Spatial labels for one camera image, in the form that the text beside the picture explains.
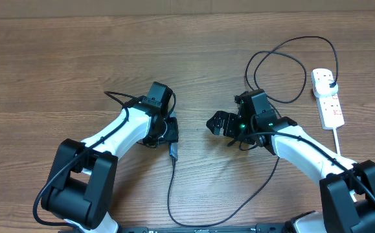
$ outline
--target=wood grain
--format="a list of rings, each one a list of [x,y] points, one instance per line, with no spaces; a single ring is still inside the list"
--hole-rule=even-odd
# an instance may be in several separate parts
[[[375,10],[375,0],[4,0],[0,19]]]
[[[253,53],[303,35],[324,36],[338,52],[346,121],[341,153],[375,161],[375,12],[0,20],[0,232],[56,232],[35,223],[31,210],[59,143],[82,140],[117,117],[120,106],[103,90],[139,96],[153,81],[177,95],[174,217],[183,223],[227,217],[266,180],[275,157],[227,148],[229,139],[212,135],[205,122],[217,110],[235,110],[233,96],[247,89],[243,75]],[[295,41],[281,51],[308,72],[335,69],[321,40]],[[267,93],[289,100],[303,73],[294,61],[272,56],[257,78]],[[275,105],[333,149],[311,88],[308,81],[295,103]],[[166,147],[132,147],[119,162],[111,215],[127,227],[175,226],[166,211],[170,175]],[[265,189],[225,225],[285,221],[309,210],[321,210],[318,188],[280,161]]]

